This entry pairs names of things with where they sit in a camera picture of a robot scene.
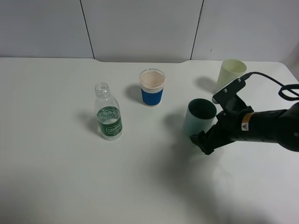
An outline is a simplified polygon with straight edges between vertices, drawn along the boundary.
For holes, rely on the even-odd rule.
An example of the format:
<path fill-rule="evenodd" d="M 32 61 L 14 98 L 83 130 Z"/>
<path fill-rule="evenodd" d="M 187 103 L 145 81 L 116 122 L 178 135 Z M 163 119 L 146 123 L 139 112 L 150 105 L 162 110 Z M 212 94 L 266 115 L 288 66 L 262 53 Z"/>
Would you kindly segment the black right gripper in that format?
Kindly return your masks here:
<path fill-rule="evenodd" d="M 217 123 L 210 132 L 201 131 L 190 136 L 190 140 L 197 145 L 205 155 L 210 155 L 215 147 L 231 144 L 235 141 L 245 141 L 241 136 L 241 116 L 245 110 L 225 111 L 217 115 Z"/>

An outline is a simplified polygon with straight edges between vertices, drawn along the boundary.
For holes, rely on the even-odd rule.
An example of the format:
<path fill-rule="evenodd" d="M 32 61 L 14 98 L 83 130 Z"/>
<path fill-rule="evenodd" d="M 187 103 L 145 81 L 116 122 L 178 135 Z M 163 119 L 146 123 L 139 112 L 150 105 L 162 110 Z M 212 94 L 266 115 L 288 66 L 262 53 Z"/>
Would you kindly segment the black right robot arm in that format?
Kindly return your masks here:
<path fill-rule="evenodd" d="M 190 137 L 203 153 L 236 141 L 277 143 L 293 152 L 299 150 L 299 105 L 284 110 L 255 112 L 244 103 L 229 103 L 207 132 Z"/>

